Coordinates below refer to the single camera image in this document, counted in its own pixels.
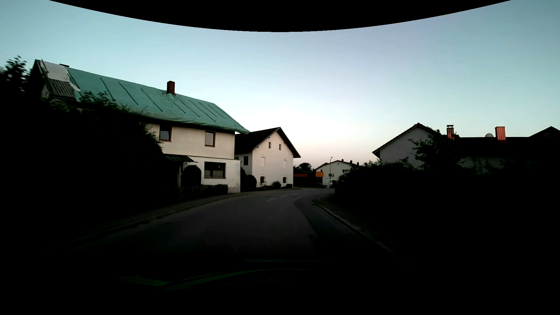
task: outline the white house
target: white house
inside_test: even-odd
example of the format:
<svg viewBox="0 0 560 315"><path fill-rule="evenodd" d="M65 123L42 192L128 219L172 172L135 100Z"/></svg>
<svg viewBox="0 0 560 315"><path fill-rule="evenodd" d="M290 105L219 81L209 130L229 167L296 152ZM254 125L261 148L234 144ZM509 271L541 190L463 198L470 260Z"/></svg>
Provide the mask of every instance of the white house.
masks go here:
<svg viewBox="0 0 560 315"><path fill-rule="evenodd" d="M330 163L324 163L320 167L314 169L315 172L323 172L323 184L330 186L334 180L338 180L338 178L350 172L352 167L356 166L355 164L350 162L345 162L344 159L336 160Z"/></svg>
<svg viewBox="0 0 560 315"><path fill-rule="evenodd" d="M531 158L537 151L542 154L548 149L554 148L556 145L549 140L557 139L559 133L556 128L549 127L529 137L506 137L506 128L496 127L495 136L488 133L484 137L460 137L455 133L453 125L447 125L447 134L442 135L432 128L417 123L372 153L384 162L409 158L408 160L413 166L419 167L423 162L416 160L416 152L413 149L415 145L410 139L427 141L429 135L432 134L457 141L459 150L465 156L460 160L460 162L464 162L463 167L470 168L475 161L478 161L482 165L487 163L495 168L501 168L503 160L518 158L522 155Z"/></svg>
<svg viewBox="0 0 560 315"><path fill-rule="evenodd" d="M300 157L280 127L235 135L235 158L257 184L293 184L293 160Z"/></svg>
<svg viewBox="0 0 560 315"><path fill-rule="evenodd" d="M46 98L76 101L85 91L105 92L117 104L143 110L169 160L170 184L180 186L182 170L193 164L201 169L202 184L227 184L229 193L241 191L235 132L249 131L216 104L176 94L172 81L160 90L40 60L32 74L44 79L35 89Z"/></svg>

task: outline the wall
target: wall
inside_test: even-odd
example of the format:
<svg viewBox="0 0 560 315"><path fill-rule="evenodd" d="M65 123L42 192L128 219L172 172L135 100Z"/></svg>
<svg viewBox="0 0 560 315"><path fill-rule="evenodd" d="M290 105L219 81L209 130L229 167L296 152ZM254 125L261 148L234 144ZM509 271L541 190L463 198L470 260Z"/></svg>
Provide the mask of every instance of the wall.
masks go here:
<svg viewBox="0 0 560 315"><path fill-rule="evenodd" d="M150 124L159 137L160 125ZM208 156L211 158L233 159L235 151L235 135L233 133L216 132L216 147L205 146L206 131L204 129L173 127L171 141L161 145L166 154Z"/></svg>
<svg viewBox="0 0 560 315"><path fill-rule="evenodd" d="M268 148L269 142L272 143L270 149ZM266 158L265 166L260 166L262 156ZM252 158L252 175L256 178L257 185L260 183L261 176L265 176L267 185L272 185L275 181L279 181L282 186L293 184L293 153L277 132L253 150ZM282 183L283 177L287 178L285 183Z"/></svg>
<svg viewBox="0 0 560 315"><path fill-rule="evenodd" d="M384 162L396 162L400 159L408 157L408 161L415 167L419 167L423 162L416 160L415 150L412 148L415 145L408 139L414 141L429 140L428 137L430 133L422 128L415 128L408 133L401 136L401 138L395 140L393 143L389 144L387 147L381 149L381 160Z"/></svg>
<svg viewBox="0 0 560 315"><path fill-rule="evenodd" d="M323 177L323 183L325 185L328 185L329 183L331 183L330 181L338 180L338 178L342 174L346 174L346 173L342 173L343 169L347 169L348 171L350 171L351 168L352 166L350 164L346 164L344 162L332 162L330 164L323 165L321 168L318 169L318 171L323 170L323 172L325 173L325 177ZM329 173L334 174L334 176L329 178Z"/></svg>
<svg viewBox="0 0 560 315"><path fill-rule="evenodd" d="M228 193L238 193L241 192L241 168L239 167L239 161L233 159L215 159L211 157L189 157L195 160L197 163L185 162L184 167L187 165L196 165L201 172L201 183L203 185L218 185L226 184L228 186ZM204 162L219 162L226 163L226 177L225 178L204 178Z"/></svg>
<svg viewBox="0 0 560 315"><path fill-rule="evenodd" d="M245 170L245 174L247 175L252 175L253 174L253 153L249 152L249 153L243 153L243 154L236 154L235 156L239 157L239 160L241 161L241 167ZM243 165L243 161L244 161L244 156L248 156L249 157L249 163L248 165Z"/></svg>

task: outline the bush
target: bush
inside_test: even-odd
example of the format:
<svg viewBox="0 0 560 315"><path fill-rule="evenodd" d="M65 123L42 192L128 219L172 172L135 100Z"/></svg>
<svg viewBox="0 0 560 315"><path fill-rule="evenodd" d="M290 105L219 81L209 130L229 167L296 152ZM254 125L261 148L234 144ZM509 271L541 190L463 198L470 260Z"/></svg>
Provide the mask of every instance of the bush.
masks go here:
<svg viewBox="0 0 560 315"><path fill-rule="evenodd" d="M241 190L249 191L256 188L256 178L253 175L241 176Z"/></svg>
<svg viewBox="0 0 560 315"><path fill-rule="evenodd" d="M188 165L181 174L181 186L198 186L202 181L202 171L196 165Z"/></svg>
<svg viewBox="0 0 560 315"><path fill-rule="evenodd" d="M197 197L210 197L219 194L227 194L228 188L225 184L218 185L198 185L181 187L179 200L186 200Z"/></svg>

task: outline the tarp-covered roof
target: tarp-covered roof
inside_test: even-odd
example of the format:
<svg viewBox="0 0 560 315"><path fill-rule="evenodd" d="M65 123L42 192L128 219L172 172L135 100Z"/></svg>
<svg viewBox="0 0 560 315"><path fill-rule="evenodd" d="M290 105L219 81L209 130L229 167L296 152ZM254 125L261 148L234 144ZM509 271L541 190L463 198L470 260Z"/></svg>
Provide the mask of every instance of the tarp-covered roof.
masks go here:
<svg viewBox="0 0 560 315"><path fill-rule="evenodd" d="M37 62L48 64L50 68L54 68L52 63ZM247 129L214 103L180 94L167 94L166 90L74 68L64 68L68 71L69 83L77 87L73 90L77 100L82 97L85 91L90 91L95 95L100 92L107 92L109 99L112 98L116 103L132 109L144 110L143 114L147 117L249 133Z"/></svg>

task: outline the red chimney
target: red chimney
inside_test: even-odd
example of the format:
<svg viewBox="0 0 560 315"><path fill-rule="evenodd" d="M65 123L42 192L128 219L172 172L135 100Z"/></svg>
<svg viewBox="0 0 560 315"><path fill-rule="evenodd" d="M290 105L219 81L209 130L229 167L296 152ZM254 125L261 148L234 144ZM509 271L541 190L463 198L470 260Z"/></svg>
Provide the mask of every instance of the red chimney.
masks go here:
<svg viewBox="0 0 560 315"><path fill-rule="evenodd" d="M451 140L455 139L455 133L453 131L453 125L452 124L447 125L447 137Z"/></svg>
<svg viewBox="0 0 560 315"><path fill-rule="evenodd" d="M168 81L167 82L167 93L171 93L173 95L175 94L175 83L173 81Z"/></svg>
<svg viewBox="0 0 560 315"><path fill-rule="evenodd" d="M506 127L496 127L496 138L498 140L506 139Z"/></svg>

